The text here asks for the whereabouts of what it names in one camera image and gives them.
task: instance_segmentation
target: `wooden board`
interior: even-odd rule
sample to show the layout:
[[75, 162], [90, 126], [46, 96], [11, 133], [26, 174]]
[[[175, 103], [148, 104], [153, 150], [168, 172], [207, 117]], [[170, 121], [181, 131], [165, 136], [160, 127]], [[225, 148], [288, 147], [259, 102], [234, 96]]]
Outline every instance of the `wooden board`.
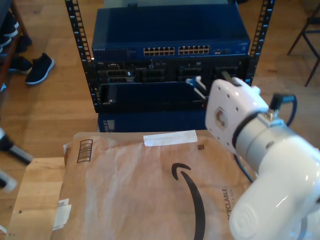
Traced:
[[65, 174], [63, 157], [35, 158], [26, 168], [7, 240], [49, 240]]

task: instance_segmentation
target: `chair leg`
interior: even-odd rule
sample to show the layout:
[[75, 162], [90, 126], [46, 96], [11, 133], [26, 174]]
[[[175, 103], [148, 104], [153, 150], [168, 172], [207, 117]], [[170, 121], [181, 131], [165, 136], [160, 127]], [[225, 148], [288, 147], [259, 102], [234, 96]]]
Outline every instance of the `chair leg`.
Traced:
[[28, 32], [27, 32], [27, 29], [25, 27], [25, 24], [24, 24], [24, 21], [22, 20], [22, 17], [18, 11], [18, 8], [17, 8], [17, 5], [16, 5], [16, 1], [15, 0], [12, 0], [12, 3], [11, 3], [11, 11], [15, 17], [15, 19], [17, 20], [17, 22], [19, 23], [20, 27], [21, 27], [21, 31], [22, 31], [22, 34], [26, 37], [29, 37], [28, 35]]
[[294, 43], [292, 44], [290, 50], [288, 51], [287, 55], [290, 55], [290, 53], [292, 52], [292, 50], [295, 48], [295, 46], [297, 45], [298, 41], [300, 40], [302, 34], [305, 32], [305, 30], [307, 29], [309, 25], [309, 22], [307, 22], [304, 27], [302, 28], [301, 32], [299, 33], [299, 35], [296, 37]]
[[304, 85], [305, 87], [308, 86], [310, 80], [311, 80], [312, 77], [314, 76], [314, 74], [315, 74], [315, 72], [316, 72], [316, 69], [317, 69], [319, 63], [320, 63], [320, 58], [318, 58], [318, 60], [316, 61], [315, 65], [314, 65], [314, 67], [313, 67], [313, 69], [312, 69], [312, 71], [311, 71], [311, 73], [310, 73], [310, 75], [309, 75], [309, 78], [308, 78], [308, 80], [306, 81], [306, 83], [305, 83], [305, 85]]

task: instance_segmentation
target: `wooden floor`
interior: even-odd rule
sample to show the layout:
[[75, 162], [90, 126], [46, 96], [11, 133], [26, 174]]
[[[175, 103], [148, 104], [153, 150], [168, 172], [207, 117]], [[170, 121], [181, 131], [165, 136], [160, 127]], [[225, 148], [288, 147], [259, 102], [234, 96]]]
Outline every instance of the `wooden floor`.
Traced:
[[[55, 67], [42, 84], [26, 87], [24, 75], [12, 75], [2, 96], [0, 125], [16, 144], [37, 158], [62, 157], [63, 145], [77, 132], [94, 132], [94, 111], [85, 74], [81, 66], [67, 10], [63, 0], [16, 0], [33, 45], [22, 55], [29, 60], [47, 53]], [[79, 0], [85, 31], [91, 46], [95, 16], [102, 0]], [[239, 10], [252, 39], [262, 1], [249, 0]], [[306, 22], [306, 13], [297, 0], [277, 0], [269, 31], [254, 78], [263, 98], [269, 102], [272, 93], [294, 93], [298, 112], [292, 128], [317, 148], [320, 147], [320, 67], [305, 88], [316, 61], [307, 44], [301, 40], [292, 56], [291, 44]], [[319, 36], [311, 40], [319, 50]], [[289, 107], [282, 116], [288, 117]], [[0, 168], [20, 181], [24, 166], [1, 153]], [[0, 192], [0, 225], [10, 221], [18, 189], [10, 194]]]

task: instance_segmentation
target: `cable connector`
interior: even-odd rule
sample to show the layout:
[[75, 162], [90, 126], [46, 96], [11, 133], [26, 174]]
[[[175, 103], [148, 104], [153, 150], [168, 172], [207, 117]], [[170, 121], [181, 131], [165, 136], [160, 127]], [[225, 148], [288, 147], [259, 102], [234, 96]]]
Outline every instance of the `cable connector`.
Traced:
[[298, 101], [297, 97], [294, 94], [282, 94], [282, 93], [274, 93], [271, 103], [269, 105], [269, 111], [267, 114], [273, 114], [278, 116], [279, 109], [282, 104], [289, 104], [292, 103], [292, 112], [291, 116], [286, 123], [286, 125], [289, 127], [292, 121], [295, 118], [297, 107], [298, 107]]

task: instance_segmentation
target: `paper tape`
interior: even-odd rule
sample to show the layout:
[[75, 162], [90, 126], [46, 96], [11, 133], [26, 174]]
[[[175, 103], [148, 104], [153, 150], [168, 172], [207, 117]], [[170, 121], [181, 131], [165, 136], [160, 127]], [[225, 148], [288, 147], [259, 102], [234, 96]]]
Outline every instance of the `paper tape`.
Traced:
[[195, 143], [198, 141], [196, 130], [177, 131], [170, 133], [162, 133], [155, 135], [143, 136], [144, 145], [151, 146], [165, 146], [185, 143]]

